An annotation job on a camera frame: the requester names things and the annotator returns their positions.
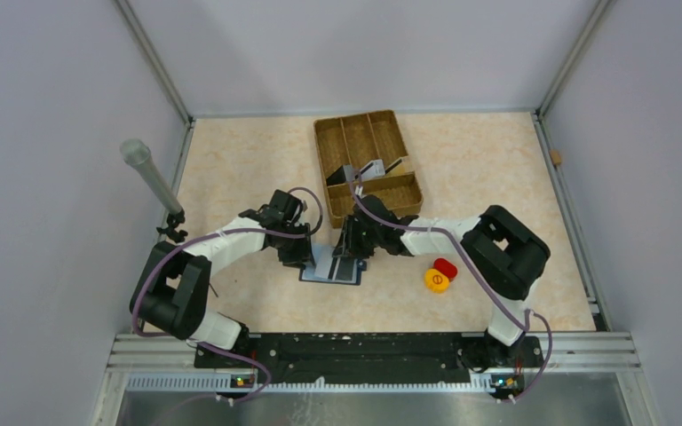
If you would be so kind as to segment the silver striped credit card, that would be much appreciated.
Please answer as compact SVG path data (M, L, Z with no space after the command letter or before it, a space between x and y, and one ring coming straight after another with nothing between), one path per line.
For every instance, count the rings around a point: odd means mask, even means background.
M333 255L334 249L323 247L320 251L314 269L314 276L323 280L336 280L336 269L339 257Z

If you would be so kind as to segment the navy blue card holder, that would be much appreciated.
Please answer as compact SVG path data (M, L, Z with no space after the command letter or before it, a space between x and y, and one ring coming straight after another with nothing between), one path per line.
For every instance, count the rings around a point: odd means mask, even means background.
M329 245L312 245L314 263L305 264L298 275L303 282L360 286L367 261L354 257L333 257Z

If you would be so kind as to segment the dark grey credit card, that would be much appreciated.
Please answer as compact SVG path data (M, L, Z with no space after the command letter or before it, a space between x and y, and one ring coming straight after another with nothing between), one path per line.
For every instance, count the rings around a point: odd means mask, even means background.
M354 181L355 168L350 165L342 165L337 170L332 172L325 180L327 186L345 185L348 182Z

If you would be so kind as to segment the woven brown divided tray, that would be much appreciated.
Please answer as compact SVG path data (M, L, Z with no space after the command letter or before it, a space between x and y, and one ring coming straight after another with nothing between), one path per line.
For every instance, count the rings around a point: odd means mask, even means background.
M392 110L319 119L313 131L332 227L340 228L353 209L345 166L360 173L364 194L397 216L421 211L424 196Z

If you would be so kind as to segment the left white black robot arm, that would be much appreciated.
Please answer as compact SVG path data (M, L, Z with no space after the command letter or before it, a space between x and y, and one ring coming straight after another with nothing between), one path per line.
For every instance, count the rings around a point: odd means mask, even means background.
M238 367L249 356L241 322L208 306L210 281L241 258L267 248L285 266L302 268L313 261L312 237L322 225L304 218L305 204L295 190L277 190L259 209L247 209L216 231L181 244L156 243L131 296L136 334L155 327L154 336L170 335L215 347L216 356Z

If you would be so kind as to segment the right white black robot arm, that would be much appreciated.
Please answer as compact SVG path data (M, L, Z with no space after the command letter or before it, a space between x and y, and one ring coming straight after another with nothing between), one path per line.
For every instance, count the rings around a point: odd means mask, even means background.
M333 254L367 259L376 249L391 256L458 256L493 304L485 353L498 366L521 353L528 330L527 300L551 257L548 245L508 209L489 206L477 217L397 217L374 195L355 200Z

